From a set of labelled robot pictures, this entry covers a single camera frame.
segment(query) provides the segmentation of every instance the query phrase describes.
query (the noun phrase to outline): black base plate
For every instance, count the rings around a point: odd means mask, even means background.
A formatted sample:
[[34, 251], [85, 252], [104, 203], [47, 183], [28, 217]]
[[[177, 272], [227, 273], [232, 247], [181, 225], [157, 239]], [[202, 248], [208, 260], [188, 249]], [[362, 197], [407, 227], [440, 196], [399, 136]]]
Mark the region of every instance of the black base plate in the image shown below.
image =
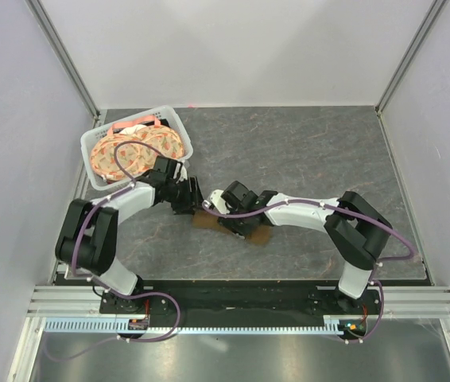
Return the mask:
[[[318, 281], [144, 281], [145, 292], [164, 292], [181, 309], [179, 327], [253, 328], [322, 326], [325, 315], [378, 314], [376, 290], [360, 300], [338, 303], [336, 290]], [[127, 301], [104, 294], [101, 314], [143, 314], [145, 299]], [[163, 298], [149, 298], [151, 327], [171, 327], [174, 305]]]

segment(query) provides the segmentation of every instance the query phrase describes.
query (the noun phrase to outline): brown sponge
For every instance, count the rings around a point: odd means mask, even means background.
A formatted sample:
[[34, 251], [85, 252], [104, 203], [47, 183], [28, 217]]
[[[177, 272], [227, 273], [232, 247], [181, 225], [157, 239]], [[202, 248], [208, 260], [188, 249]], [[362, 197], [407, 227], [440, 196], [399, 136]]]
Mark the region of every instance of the brown sponge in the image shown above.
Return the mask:
[[[214, 229], [223, 233], [232, 234], [231, 231], [218, 224], [218, 218], [205, 211], [197, 211], [193, 215], [192, 225], [195, 228]], [[246, 240], [253, 244], [265, 245], [271, 238], [271, 227], [268, 225], [261, 225], [253, 231]]]

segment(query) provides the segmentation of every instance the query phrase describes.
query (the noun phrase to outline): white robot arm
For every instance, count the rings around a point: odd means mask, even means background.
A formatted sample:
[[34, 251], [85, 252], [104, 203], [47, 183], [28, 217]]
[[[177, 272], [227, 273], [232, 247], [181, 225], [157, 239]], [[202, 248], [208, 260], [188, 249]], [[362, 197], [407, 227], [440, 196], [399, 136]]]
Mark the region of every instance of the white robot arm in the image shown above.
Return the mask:
[[[203, 201], [196, 177], [183, 163], [158, 157], [152, 170], [107, 197], [71, 202], [56, 244], [56, 257], [90, 272], [120, 294], [132, 295], [142, 279], [115, 257], [118, 225], [135, 213], [167, 201], [176, 214], [193, 214]], [[90, 224], [83, 227], [88, 215]]]
[[[367, 287], [389, 234], [362, 220], [354, 227], [348, 223], [348, 220], [354, 220], [353, 218], [331, 209], [323, 209], [322, 206], [331, 205], [359, 212], [391, 228], [390, 223], [360, 195], [350, 191], [341, 198], [325, 200], [295, 198], [274, 191], [264, 191], [257, 196], [235, 181], [225, 191], [213, 191], [209, 201], [209, 212], [212, 213], [212, 209], [215, 209], [218, 212], [216, 215], [220, 215], [218, 222], [240, 236], [248, 236], [260, 224], [292, 225], [329, 234], [345, 259], [338, 284], [339, 291], [354, 300], [360, 298]], [[255, 214], [260, 209], [264, 212]], [[232, 218], [235, 214], [249, 216]]]

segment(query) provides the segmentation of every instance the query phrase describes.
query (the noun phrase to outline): white basket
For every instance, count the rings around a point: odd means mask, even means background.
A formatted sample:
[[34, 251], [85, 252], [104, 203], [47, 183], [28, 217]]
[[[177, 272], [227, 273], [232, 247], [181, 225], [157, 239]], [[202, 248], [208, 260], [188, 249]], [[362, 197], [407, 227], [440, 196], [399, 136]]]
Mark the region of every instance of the white basket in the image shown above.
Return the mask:
[[[132, 119], [143, 117], [145, 115], [156, 115], [158, 119], [166, 119], [169, 122], [169, 127], [171, 129], [174, 129], [179, 134], [181, 140], [183, 141], [184, 157], [182, 157], [179, 160], [185, 162], [185, 165], [188, 166], [187, 160], [193, 154], [192, 142], [188, 137], [188, 133], [184, 129], [183, 123], [180, 121], [179, 115], [177, 115], [176, 111], [172, 109], [170, 106], [156, 107], [148, 111], [143, 111], [142, 113], [130, 115], [129, 117], [125, 117], [123, 119], [118, 119], [118, 121], [130, 121]], [[98, 141], [101, 138], [107, 135], [108, 129], [112, 126], [112, 124], [118, 121], [114, 121], [101, 127], [89, 130], [88, 132], [82, 135], [82, 138], [80, 138], [80, 149], [82, 150], [83, 164], [85, 165], [87, 176], [91, 181], [92, 187], [94, 189], [97, 189], [98, 191], [113, 189], [118, 185], [124, 185], [130, 181], [129, 178], [126, 178], [121, 181], [115, 181], [114, 183], [107, 184], [106, 181], [104, 181], [99, 175], [97, 175], [92, 170], [91, 163], [89, 162], [91, 157], [91, 151], [96, 145], [96, 143], [98, 143]]]

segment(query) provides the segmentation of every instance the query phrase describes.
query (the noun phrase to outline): metal frame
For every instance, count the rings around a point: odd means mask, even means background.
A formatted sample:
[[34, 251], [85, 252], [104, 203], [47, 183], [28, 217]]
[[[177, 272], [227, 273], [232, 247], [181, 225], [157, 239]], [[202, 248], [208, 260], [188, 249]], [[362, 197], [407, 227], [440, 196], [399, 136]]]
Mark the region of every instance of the metal frame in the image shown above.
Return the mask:
[[447, 0], [434, 0], [430, 9], [426, 13], [423, 21], [419, 25], [416, 34], [413, 37], [413, 40], [410, 42], [409, 47], [405, 51], [405, 54], [398, 64], [397, 69], [394, 71], [393, 76], [391, 77], [390, 82], [387, 85], [386, 90], [381, 96], [381, 99], [378, 101], [378, 105], [375, 107], [377, 112], [383, 112], [386, 109], [386, 105], [389, 103], [391, 96], [397, 90], [398, 85], [402, 81], [407, 69], [412, 64], [414, 57], [419, 51], [423, 41], [428, 36], [430, 29], [433, 26], [435, 20], [439, 17], [440, 12], [444, 8]]
[[[109, 334], [140, 334], [145, 333], [145, 329], [131, 329], [130, 319], [136, 318], [139, 321], [143, 317], [112, 317], [112, 318], [46, 318], [46, 333], [109, 333]], [[172, 327], [149, 328], [150, 334], [164, 334]], [[339, 329], [339, 319], [324, 318], [321, 326], [295, 326], [295, 327], [256, 327], [251, 328], [214, 328], [214, 327], [192, 327], [177, 328], [176, 334], [298, 334], [298, 335], [342, 335]]]
[[25, 0], [25, 2], [33, 12], [33, 15], [37, 19], [41, 29], [43, 30], [43, 32], [45, 32], [45, 36], [47, 37], [48, 42], [50, 42], [50, 45], [59, 58], [60, 63], [63, 65], [63, 68], [68, 74], [68, 77], [75, 85], [80, 97], [82, 97], [82, 101], [84, 102], [86, 108], [95, 118], [98, 118], [99, 109], [96, 106], [95, 101], [92, 99], [91, 93], [89, 93], [89, 91], [87, 90], [82, 77], [76, 70], [72, 58], [69, 56], [68, 51], [64, 47], [64, 44], [60, 39], [55, 26], [50, 20], [47, 11], [41, 4], [41, 0]]
[[[44, 7], [41, 5], [41, 0], [26, 0], [26, 2], [40, 23], [41, 28], [44, 30], [45, 35], [54, 48], [56, 55], [59, 57], [68, 76], [76, 86], [87, 109], [95, 116], [95, 127], [103, 125], [106, 112], [100, 113], [99, 109], [96, 107], [89, 91], [73, 64], [71, 57], [58, 36], [55, 27], [50, 21]], [[407, 192], [402, 181], [402, 175], [398, 171], [394, 160], [390, 140], [382, 120], [382, 112], [385, 110], [386, 105], [389, 103], [392, 95], [401, 83], [446, 2], [446, 0], [433, 1], [375, 108], [378, 113], [384, 139], [386, 140], [386, 147], [393, 163], [398, 185], [402, 191], [402, 197], [407, 207], [409, 222], [414, 231], [417, 246], [420, 251], [421, 240], [418, 235], [419, 230], [417, 229], [413, 217], [413, 209], [409, 198], [407, 197]], [[81, 166], [74, 197], [83, 197], [86, 190], [87, 175]], [[54, 264], [54, 270], [49, 282], [51, 283], [54, 280], [57, 272], [64, 272], [66, 269], [67, 267], [65, 265]], [[383, 289], [386, 300], [383, 319], [440, 319], [440, 324], [444, 333], [444, 342], [450, 353], [450, 290], [447, 287], [385, 286]], [[29, 305], [24, 328], [21, 333], [20, 341], [18, 342], [17, 352], [15, 353], [14, 362], [11, 366], [7, 380], [9, 382], [13, 382], [14, 380], [29, 380], [35, 365], [37, 352], [41, 344], [41, 335], [45, 329], [47, 319], [90, 318], [93, 322], [100, 322], [106, 320], [110, 321], [111, 318], [117, 318], [114, 315], [100, 314], [99, 304], [100, 298], [93, 294], [89, 286], [37, 286]], [[345, 319], [347, 317], [334, 316], [330, 318]]]
[[[449, 288], [446, 286], [385, 286], [383, 290], [385, 306], [382, 319], [440, 319], [445, 343], [450, 352]], [[100, 297], [94, 294], [89, 286], [36, 286], [8, 381], [29, 380], [47, 320], [74, 318], [78, 321], [78, 318], [90, 318], [93, 322], [107, 323], [111, 318], [126, 318], [122, 315], [101, 314], [99, 304]], [[127, 317], [142, 319], [143, 315]], [[352, 316], [329, 316], [328, 318], [347, 319]], [[199, 332], [199, 330], [189, 329], [180, 333]]]

